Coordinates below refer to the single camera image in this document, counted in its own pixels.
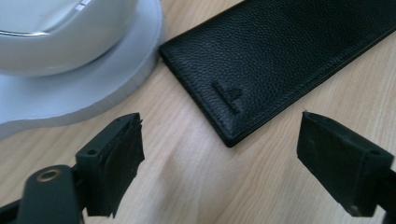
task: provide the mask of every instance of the black leather wallet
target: black leather wallet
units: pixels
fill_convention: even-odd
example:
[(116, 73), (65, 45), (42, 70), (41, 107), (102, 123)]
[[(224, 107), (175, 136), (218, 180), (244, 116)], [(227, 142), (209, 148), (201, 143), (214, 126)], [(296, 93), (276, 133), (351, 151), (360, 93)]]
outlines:
[(395, 27), (395, 0), (246, 0), (160, 53), (233, 147)]

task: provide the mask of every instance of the white plastic stand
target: white plastic stand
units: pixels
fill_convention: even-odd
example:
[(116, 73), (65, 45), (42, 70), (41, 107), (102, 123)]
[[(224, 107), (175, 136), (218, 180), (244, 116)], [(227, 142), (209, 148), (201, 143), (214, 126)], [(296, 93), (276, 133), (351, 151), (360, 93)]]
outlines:
[(0, 139), (92, 118), (132, 94), (152, 73), (164, 37), (159, 0), (139, 0), (136, 10), (120, 43), (92, 63), (49, 77), (0, 74)]

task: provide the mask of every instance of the wood grain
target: wood grain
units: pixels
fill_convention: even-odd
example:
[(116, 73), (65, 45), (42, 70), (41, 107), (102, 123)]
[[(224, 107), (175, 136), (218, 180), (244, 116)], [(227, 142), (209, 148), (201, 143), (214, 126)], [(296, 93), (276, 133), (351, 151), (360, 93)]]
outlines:
[[(238, 3), (162, 0), (171, 38)], [(146, 160), (115, 219), (87, 223), (381, 223), (350, 217), (296, 156), (301, 113), (336, 119), (396, 154), (396, 34), (387, 37), (234, 148), (222, 144), (162, 62), (121, 104), (74, 125), (0, 141), (0, 202), (21, 197), (24, 180), (74, 155), (111, 120), (140, 112)]]

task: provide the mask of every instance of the embossed logo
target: embossed logo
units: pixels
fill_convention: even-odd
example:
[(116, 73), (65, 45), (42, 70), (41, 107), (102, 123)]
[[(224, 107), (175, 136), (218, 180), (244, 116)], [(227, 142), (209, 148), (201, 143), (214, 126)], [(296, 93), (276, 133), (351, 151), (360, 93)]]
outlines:
[(215, 91), (219, 94), (221, 99), (224, 101), (224, 103), (231, 109), (231, 111), (234, 114), (239, 114), (240, 109), (238, 105), (235, 103), (235, 101), (242, 96), (243, 91), (236, 87), (227, 87), (227, 88), (223, 87), (218, 82), (213, 82), (212, 86), (215, 89)]

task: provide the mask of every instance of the black plastic part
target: black plastic part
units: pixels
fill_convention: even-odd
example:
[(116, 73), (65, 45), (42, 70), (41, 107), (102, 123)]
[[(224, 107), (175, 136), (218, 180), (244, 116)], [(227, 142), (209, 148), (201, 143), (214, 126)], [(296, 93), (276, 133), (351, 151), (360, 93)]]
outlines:
[(116, 215), (123, 194), (145, 159), (139, 114), (120, 117), (76, 155), (89, 216)]
[(389, 213), (386, 213), (382, 224), (396, 224), (396, 217)]
[(297, 146), (300, 161), (353, 217), (371, 217), (379, 183), (393, 156), (326, 117), (304, 112)]
[(376, 200), (387, 211), (388, 223), (392, 220), (396, 224), (396, 174), (393, 171), (378, 184)]
[(0, 207), (0, 224), (14, 224), (17, 220), (20, 200)]
[(81, 219), (70, 167), (51, 166), (27, 179), (17, 224), (71, 224)]

